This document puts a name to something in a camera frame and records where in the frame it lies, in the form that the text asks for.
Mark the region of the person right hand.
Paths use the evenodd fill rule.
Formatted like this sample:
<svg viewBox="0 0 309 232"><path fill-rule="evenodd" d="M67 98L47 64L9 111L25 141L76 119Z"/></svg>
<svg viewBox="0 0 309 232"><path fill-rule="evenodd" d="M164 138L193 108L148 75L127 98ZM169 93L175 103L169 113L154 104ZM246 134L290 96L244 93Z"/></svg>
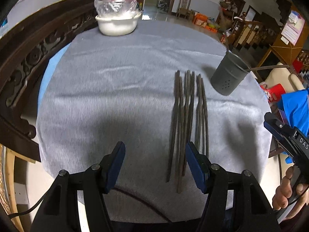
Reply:
<svg viewBox="0 0 309 232"><path fill-rule="evenodd" d="M275 191L275 195L272 198L272 206L275 211L279 211L280 209L286 208L288 206L288 199L292 195L291 179L295 169L295 166L290 166L286 170L285 176L281 180L281 184ZM296 192L299 196L299 199L290 213L286 216L285 220L295 217L305 206L305 204L308 204L308 184L298 184L296 187Z"/></svg>

